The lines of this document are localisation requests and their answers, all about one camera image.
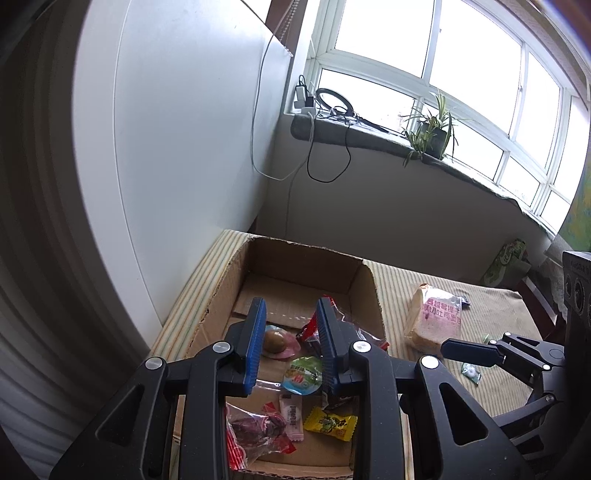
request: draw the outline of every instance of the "window sill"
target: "window sill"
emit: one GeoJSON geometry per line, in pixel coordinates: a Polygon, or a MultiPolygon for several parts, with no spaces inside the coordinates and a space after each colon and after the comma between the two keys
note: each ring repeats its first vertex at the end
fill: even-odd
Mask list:
{"type": "MultiPolygon", "coordinates": [[[[311,122],[308,115],[301,115],[299,113],[294,115],[290,129],[292,137],[297,140],[307,141],[310,139],[310,128],[311,122]]],[[[342,122],[317,118],[314,127],[314,142],[345,146],[346,128],[347,126],[342,122]]],[[[411,152],[410,144],[405,138],[395,134],[386,134],[364,125],[351,126],[347,134],[347,145],[354,148],[366,148],[367,150],[384,152],[401,158],[405,158],[411,152]]],[[[466,167],[457,161],[446,158],[439,160],[430,155],[424,155],[421,161],[426,165],[439,168],[455,178],[468,182],[502,200],[511,202],[523,215],[534,221],[550,239],[555,237],[556,234],[543,224],[539,218],[527,210],[526,206],[520,200],[517,200],[511,194],[479,174],[476,170],[466,167]]]]}

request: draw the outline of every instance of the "window frame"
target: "window frame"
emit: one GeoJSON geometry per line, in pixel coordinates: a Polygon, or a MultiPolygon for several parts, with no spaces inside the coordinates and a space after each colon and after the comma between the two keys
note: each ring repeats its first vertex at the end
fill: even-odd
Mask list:
{"type": "MultiPolygon", "coordinates": [[[[494,183],[497,188],[516,198],[523,210],[530,212],[530,214],[532,214],[536,220],[542,223],[549,231],[555,233],[556,231],[554,228],[541,218],[541,214],[551,192],[554,192],[569,204],[571,204],[573,200],[559,192],[554,187],[554,181],[558,173],[564,144],[566,142],[571,100],[573,97],[578,97],[578,94],[571,85],[564,71],[562,71],[556,61],[552,58],[551,54],[537,40],[531,31],[501,4],[494,0],[463,1],[493,21],[520,44],[520,85],[516,99],[516,107],[514,109],[514,115],[508,134],[479,112],[473,110],[448,93],[443,92],[446,95],[448,107],[455,117],[469,118],[469,122],[463,122],[467,127],[481,134],[502,149],[503,153],[494,178],[492,179],[492,183],[494,183]],[[532,55],[540,62],[560,89],[554,136],[545,166],[540,166],[515,140],[524,110],[530,53],[532,53],[532,55]],[[534,196],[531,206],[526,205],[517,196],[500,186],[502,175],[510,157],[540,182],[540,186],[534,196]]],[[[421,77],[415,77],[408,72],[404,72],[403,70],[381,63],[377,60],[337,50],[335,45],[340,27],[340,19],[345,8],[345,2],[346,0],[321,0],[317,21],[312,32],[306,67],[304,69],[306,79],[308,79],[313,86],[317,86],[322,70],[332,70],[334,72],[368,80],[404,93],[405,95],[409,95],[415,99],[414,106],[418,109],[422,109],[423,105],[435,107],[435,98],[432,93],[436,93],[437,89],[429,84],[429,80],[433,71],[443,0],[434,0],[430,38],[421,77]]],[[[462,164],[459,160],[454,158],[446,157],[445,160],[450,164],[462,164]]],[[[462,164],[462,166],[473,170],[478,174],[479,178],[481,177],[484,183],[491,183],[489,178],[480,174],[480,172],[474,168],[464,164],[462,164]]]]}

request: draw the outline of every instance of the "yellow candy packet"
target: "yellow candy packet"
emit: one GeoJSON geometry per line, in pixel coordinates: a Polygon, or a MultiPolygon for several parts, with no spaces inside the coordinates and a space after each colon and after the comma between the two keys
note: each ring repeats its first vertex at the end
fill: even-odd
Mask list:
{"type": "Polygon", "coordinates": [[[350,442],[356,425],[357,417],[354,415],[341,417],[334,413],[326,413],[320,407],[314,407],[304,422],[304,430],[324,433],[344,442],[350,442]]]}

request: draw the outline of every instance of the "striped tablecloth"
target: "striped tablecloth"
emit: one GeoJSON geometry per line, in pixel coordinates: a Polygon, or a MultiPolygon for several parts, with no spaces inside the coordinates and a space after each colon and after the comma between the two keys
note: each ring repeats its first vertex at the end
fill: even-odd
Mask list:
{"type": "MultiPolygon", "coordinates": [[[[220,234],[179,295],[152,347],[152,355],[162,356],[168,362],[185,357],[193,332],[205,315],[226,266],[240,247],[253,237],[255,235],[230,230],[220,234]]],[[[463,340],[481,342],[485,335],[500,338],[507,331],[541,340],[521,296],[516,292],[478,287],[369,260],[363,263],[374,276],[392,356],[417,360],[421,355],[405,345],[403,332],[411,298],[418,285],[424,282],[454,294],[463,294],[470,300],[472,306],[462,311],[463,340]]],[[[497,367],[482,369],[482,380],[476,386],[461,374],[460,363],[447,360],[444,363],[491,416],[521,407],[530,394],[529,388],[497,367]]],[[[407,478],[413,479],[412,454],[408,449],[410,431],[407,423],[403,423],[406,432],[407,478]]],[[[174,442],[172,453],[171,479],[176,480],[178,439],[174,442]]]]}

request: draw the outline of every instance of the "open box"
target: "open box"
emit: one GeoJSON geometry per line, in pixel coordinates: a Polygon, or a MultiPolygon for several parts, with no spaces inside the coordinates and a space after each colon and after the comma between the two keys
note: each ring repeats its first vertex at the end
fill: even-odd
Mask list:
{"type": "MultiPolygon", "coordinates": [[[[223,339],[232,323],[246,318],[253,297],[265,299],[268,323],[300,329],[309,321],[316,302],[324,294],[333,297],[339,309],[350,313],[361,328],[385,338],[374,279],[360,258],[277,239],[252,238],[226,267],[202,321],[193,332],[187,357],[223,339]]],[[[289,364],[262,356],[258,379],[279,383],[289,364]]],[[[278,391],[272,388],[255,387],[248,398],[227,400],[256,413],[269,401],[279,406],[278,391]]],[[[320,403],[319,395],[304,396],[303,418],[320,403]]],[[[182,414],[181,401],[174,429],[177,437],[180,437],[182,414]]],[[[249,470],[294,478],[351,476],[352,442],[304,431],[304,441],[295,446],[297,450],[289,455],[260,457],[249,470]]]]}

